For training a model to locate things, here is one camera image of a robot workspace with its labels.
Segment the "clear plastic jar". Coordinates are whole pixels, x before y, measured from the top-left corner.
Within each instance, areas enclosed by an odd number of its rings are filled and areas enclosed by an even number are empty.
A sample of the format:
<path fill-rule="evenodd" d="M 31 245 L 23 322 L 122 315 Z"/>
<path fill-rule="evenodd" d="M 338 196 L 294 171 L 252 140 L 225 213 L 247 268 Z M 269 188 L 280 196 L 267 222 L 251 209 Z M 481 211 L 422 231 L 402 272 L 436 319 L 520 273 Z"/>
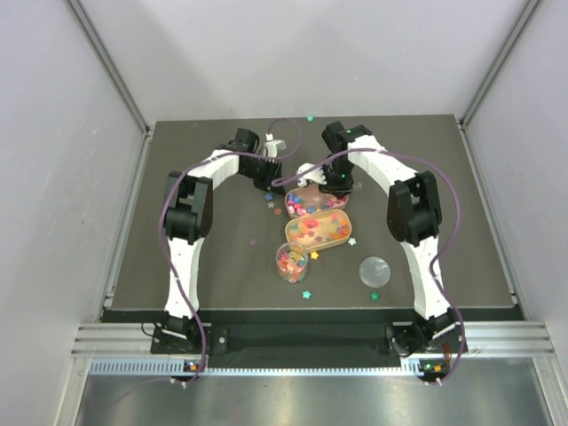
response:
<path fill-rule="evenodd" d="M 295 284 L 302 281 L 309 268 L 309 256 L 305 247 L 297 241 L 282 244 L 276 252 L 277 271 L 284 281 Z"/>

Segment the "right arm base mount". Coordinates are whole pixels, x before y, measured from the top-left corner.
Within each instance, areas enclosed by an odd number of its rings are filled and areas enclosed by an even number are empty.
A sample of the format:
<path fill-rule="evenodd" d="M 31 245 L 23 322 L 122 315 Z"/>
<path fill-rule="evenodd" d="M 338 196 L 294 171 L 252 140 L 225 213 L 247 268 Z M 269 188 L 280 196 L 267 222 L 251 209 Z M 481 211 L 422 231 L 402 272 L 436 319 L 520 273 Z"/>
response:
<path fill-rule="evenodd" d="M 414 323 L 392 323 L 385 327 L 386 343 L 390 351 L 401 358 L 415 354 L 456 354 L 460 349 L 459 328 L 432 337 Z"/>

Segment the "tan tray translucent star candies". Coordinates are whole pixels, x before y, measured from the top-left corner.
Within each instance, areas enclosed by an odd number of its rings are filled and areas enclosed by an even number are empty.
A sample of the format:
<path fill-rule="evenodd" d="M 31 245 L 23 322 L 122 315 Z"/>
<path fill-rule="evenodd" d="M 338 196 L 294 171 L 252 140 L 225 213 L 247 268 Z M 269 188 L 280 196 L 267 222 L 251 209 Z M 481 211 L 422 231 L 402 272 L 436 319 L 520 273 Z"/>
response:
<path fill-rule="evenodd" d="M 311 253 L 347 242 L 352 225 L 343 210 L 330 209 L 290 220 L 284 233 L 288 242 L 295 242 Z"/>

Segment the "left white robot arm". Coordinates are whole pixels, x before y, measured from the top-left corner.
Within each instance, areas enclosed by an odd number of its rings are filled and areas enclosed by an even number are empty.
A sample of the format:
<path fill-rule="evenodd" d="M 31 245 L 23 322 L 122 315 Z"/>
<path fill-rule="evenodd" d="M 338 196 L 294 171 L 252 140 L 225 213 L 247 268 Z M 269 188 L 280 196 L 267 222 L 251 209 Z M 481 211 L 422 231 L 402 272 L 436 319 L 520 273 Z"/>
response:
<path fill-rule="evenodd" d="M 282 193 L 272 185 L 281 176 L 278 155 L 286 148 L 282 139 L 259 136 L 239 128 L 230 142 L 219 146 L 207 158 L 167 178 L 160 214 L 159 238 L 168 255 L 170 290 L 165 311 L 173 318 L 193 320 L 199 310 L 197 294 L 199 258 L 213 222 L 213 192 L 228 178 L 249 178 L 256 189 Z"/>

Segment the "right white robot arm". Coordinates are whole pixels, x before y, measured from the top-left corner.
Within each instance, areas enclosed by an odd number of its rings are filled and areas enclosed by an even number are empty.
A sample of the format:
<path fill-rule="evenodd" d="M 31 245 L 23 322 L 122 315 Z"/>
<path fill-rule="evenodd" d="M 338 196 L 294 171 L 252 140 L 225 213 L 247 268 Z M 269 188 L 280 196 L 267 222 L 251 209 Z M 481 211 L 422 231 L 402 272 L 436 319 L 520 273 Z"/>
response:
<path fill-rule="evenodd" d="M 389 330 L 391 349 L 402 356 L 436 350 L 454 330 L 458 317 L 444 294 L 439 268 L 442 211 L 435 175 L 406 166 L 363 125 L 346 129 L 332 122 L 321 136 L 330 151 L 321 167 L 321 192 L 345 197 L 354 186 L 351 171 L 359 167 L 388 196 L 387 227 L 406 255 L 416 314 L 408 329 Z"/>

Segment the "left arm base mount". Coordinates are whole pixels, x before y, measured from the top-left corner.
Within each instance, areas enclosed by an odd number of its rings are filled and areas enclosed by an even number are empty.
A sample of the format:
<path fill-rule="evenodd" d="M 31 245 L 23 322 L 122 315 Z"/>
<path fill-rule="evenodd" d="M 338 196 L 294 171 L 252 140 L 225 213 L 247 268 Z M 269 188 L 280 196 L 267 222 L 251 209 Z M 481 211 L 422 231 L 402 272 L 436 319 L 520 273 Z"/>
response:
<path fill-rule="evenodd" d="M 151 338 L 150 352 L 154 355 L 199 355 L 202 350 L 202 337 L 196 325 L 191 325 L 189 335 L 181 335 L 153 324 L 142 323 L 141 332 Z M 229 327 L 211 325 L 204 327 L 205 353 L 207 355 L 223 354 L 227 351 Z"/>

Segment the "pink tray opaque star candies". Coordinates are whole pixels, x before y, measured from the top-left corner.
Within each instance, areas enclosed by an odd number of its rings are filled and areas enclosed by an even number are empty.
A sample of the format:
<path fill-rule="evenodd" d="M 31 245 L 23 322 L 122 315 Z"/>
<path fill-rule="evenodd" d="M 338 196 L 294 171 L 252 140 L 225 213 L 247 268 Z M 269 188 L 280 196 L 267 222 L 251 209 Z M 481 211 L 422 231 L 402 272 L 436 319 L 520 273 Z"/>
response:
<path fill-rule="evenodd" d="M 322 193 L 318 185 L 297 187 L 285 195 L 285 204 L 291 218 L 299 218 L 327 211 L 329 209 L 343 209 L 349 196 L 338 198 L 331 193 Z"/>

